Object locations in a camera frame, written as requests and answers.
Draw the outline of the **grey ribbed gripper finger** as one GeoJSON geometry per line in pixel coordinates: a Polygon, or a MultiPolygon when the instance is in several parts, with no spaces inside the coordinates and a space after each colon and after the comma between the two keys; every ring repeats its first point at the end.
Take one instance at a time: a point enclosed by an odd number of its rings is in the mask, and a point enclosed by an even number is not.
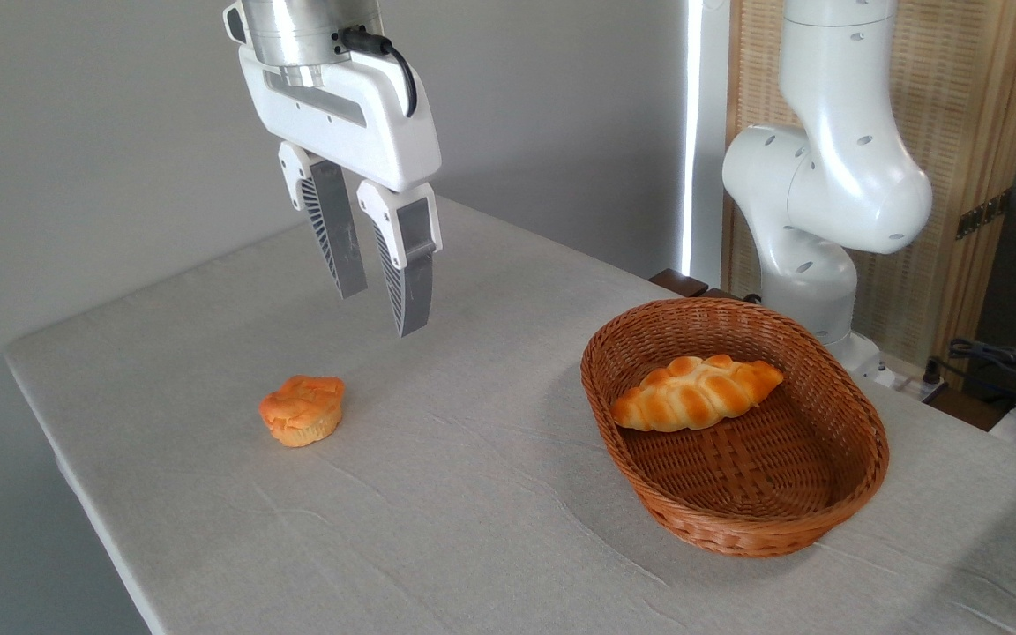
{"type": "Polygon", "coordinates": [[[363,292],[367,279],[341,166],[289,141],[278,157],[290,200],[308,217],[340,296],[363,292]]]}
{"type": "Polygon", "coordinates": [[[356,196],[374,225],[396,328],[406,337],[427,325],[434,297],[434,254],[441,250],[434,189],[423,183],[395,192],[364,180],[356,196]]]}

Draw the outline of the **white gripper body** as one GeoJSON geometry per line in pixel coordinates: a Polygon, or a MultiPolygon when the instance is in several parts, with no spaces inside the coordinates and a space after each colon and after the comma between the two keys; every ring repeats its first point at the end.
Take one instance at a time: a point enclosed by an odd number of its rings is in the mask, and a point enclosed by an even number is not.
{"type": "Polygon", "coordinates": [[[411,190],[441,168],[434,116],[419,96],[407,117],[403,73],[392,59],[351,53],[324,65],[318,87],[291,86],[251,47],[239,64],[259,120],[275,137],[391,191],[411,190]]]}

